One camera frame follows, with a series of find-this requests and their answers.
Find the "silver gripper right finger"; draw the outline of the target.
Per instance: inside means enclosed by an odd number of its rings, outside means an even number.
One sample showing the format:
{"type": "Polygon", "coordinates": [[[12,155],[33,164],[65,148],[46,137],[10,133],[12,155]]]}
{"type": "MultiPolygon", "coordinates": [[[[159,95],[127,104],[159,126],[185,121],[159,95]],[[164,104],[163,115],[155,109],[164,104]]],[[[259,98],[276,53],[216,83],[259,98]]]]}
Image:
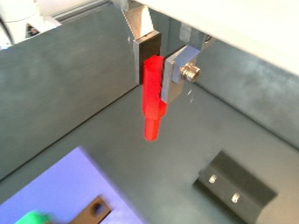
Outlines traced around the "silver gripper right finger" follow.
{"type": "Polygon", "coordinates": [[[163,64],[161,101],[169,103],[183,92],[185,81],[195,82],[200,69],[195,66],[200,51],[189,45],[169,54],[163,64]]]}

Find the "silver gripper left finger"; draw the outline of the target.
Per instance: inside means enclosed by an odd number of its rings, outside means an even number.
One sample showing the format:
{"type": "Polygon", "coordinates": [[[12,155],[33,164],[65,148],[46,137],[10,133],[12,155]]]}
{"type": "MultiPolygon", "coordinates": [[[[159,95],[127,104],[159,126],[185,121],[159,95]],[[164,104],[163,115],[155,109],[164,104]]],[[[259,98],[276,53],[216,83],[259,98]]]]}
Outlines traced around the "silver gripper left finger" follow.
{"type": "Polygon", "coordinates": [[[124,11],[123,14],[133,37],[135,80],[137,84],[141,84],[144,61],[160,54],[161,33],[153,28],[147,6],[137,6],[124,11]]]}

